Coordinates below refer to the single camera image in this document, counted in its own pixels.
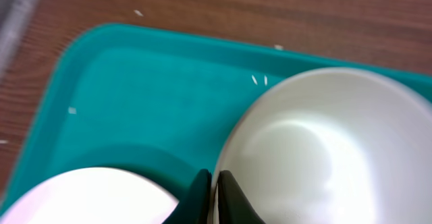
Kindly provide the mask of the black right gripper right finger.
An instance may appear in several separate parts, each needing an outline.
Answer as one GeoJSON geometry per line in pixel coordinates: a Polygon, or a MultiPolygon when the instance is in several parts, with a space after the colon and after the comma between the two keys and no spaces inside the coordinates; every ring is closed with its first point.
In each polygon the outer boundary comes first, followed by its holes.
{"type": "Polygon", "coordinates": [[[217,180],[219,222],[221,224],[264,224],[228,170],[217,180]]]}

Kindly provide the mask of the light green bowl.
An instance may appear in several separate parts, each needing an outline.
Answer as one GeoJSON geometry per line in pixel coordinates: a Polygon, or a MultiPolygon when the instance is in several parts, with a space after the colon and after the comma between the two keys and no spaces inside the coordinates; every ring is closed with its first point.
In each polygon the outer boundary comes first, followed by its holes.
{"type": "Polygon", "coordinates": [[[430,223],[431,103],[366,70],[302,72],[243,115],[223,171],[266,223],[430,223]]]}

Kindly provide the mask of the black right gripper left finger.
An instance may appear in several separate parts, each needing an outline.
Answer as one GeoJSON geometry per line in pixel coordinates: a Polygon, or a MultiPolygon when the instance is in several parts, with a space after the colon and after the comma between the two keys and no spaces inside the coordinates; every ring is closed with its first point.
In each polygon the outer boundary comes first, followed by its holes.
{"type": "Polygon", "coordinates": [[[163,224],[206,224],[210,204],[212,175],[201,169],[194,178],[186,196],[163,224]]]}

